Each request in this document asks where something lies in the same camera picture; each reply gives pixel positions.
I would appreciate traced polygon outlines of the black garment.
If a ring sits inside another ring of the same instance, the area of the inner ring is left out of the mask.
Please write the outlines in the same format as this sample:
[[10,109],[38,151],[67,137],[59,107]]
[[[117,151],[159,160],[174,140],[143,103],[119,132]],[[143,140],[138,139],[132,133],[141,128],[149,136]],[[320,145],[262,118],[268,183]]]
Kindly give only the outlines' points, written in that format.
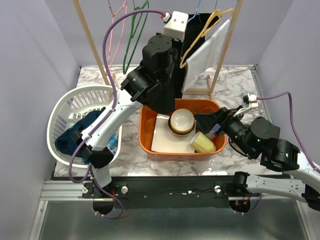
[[201,13],[187,23],[183,42],[172,40],[172,47],[177,50],[177,58],[171,75],[170,82],[164,88],[158,90],[151,99],[151,108],[170,113],[174,109],[175,99],[181,99],[182,88],[185,81],[187,68],[180,68],[181,57],[191,47],[196,37],[200,34],[207,22],[210,13]]

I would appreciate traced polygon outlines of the floral blue skirt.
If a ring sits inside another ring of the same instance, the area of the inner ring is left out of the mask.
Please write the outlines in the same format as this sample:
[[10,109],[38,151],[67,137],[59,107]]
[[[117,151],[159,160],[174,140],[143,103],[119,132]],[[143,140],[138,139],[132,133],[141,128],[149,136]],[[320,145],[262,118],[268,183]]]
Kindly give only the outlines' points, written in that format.
[[118,151],[118,145],[119,145],[119,132],[116,131],[109,139],[106,147],[113,155],[115,155],[116,152]]

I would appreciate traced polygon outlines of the light blue hanger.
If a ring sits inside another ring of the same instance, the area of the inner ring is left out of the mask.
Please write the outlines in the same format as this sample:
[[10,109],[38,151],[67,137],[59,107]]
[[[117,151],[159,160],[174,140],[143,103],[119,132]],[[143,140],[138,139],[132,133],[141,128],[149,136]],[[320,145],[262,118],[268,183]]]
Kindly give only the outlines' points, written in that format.
[[196,10],[195,10],[193,16],[188,19],[187,23],[189,23],[190,21],[192,21],[192,20],[199,14],[200,4],[201,4],[201,0],[198,1],[197,6],[196,6]]

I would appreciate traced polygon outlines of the green hanger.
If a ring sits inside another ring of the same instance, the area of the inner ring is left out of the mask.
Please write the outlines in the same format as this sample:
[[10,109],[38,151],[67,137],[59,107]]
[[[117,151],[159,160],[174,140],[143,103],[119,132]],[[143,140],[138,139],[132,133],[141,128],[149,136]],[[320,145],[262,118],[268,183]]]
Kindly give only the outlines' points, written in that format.
[[133,14],[130,23],[130,32],[122,63],[122,73],[125,75],[130,67],[138,43],[142,36],[148,18],[148,13]]

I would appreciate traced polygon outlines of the pink wire hanger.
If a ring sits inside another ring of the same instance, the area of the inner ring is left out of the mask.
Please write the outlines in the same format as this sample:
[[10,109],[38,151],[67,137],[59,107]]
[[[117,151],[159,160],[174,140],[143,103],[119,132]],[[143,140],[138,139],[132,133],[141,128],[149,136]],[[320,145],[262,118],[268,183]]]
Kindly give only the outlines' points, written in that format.
[[[126,14],[128,11],[128,2],[126,0],[108,0],[107,3],[111,13],[112,23],[114,23],[115,20]],[[110,32],[107,58],[107,63],[110,69],[117,58],[117,54],[123,39],[124,30],[125,23],[122,23],[121,25],[118,25],[112,29]]]

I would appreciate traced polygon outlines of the dark blue denim skirt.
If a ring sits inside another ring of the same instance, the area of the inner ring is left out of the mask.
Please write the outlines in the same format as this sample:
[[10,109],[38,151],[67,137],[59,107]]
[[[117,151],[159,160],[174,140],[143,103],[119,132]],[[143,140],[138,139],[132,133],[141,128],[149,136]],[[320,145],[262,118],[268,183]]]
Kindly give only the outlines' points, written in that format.
[[55,140],[55,147],[57,150],[65,155],[72,156],[78,147],[78,140],[75,139],[76,133],[81,133],[84,129],[88,128],[105,110],[93,110],[89,112],[84,118],[77,121],[72,127],[68,128],[62,135]]

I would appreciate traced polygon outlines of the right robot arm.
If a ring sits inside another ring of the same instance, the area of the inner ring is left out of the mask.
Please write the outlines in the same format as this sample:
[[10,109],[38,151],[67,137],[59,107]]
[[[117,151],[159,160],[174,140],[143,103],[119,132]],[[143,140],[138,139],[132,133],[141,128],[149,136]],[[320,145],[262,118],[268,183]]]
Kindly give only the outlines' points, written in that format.
[[280,138],[280,128],[264,117],[257,117],[245,126],[235,110],[222,107],[210,113],[196,113],[196,126],[207,134],[219,125],[216,134],[226,134],[248,159],[260,158],[260,165],[274,172],[291,175],[291,178],[269,178],[238,171],[232,182],[222,187],[224,194],[245,196],[271,194],[307,203],[320,209],[320,174],[306,154],[297,146]]

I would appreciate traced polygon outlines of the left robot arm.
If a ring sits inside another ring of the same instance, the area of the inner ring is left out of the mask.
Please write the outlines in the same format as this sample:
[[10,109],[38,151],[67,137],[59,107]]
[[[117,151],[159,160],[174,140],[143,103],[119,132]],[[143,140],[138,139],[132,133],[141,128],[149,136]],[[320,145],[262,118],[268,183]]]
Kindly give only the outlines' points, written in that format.
[[142,106],[159,114],[175,110],[175,91],[171,79],[178,50],[163,34],[151,37],[142,49],[142,61],[121,83],[120,90],[98,118],[83,130],[75,130],[72,140],[89,162],[96,181],[93,191],[101,198],[111,191],[109,163],[114,155],[107,144],[119,127]]

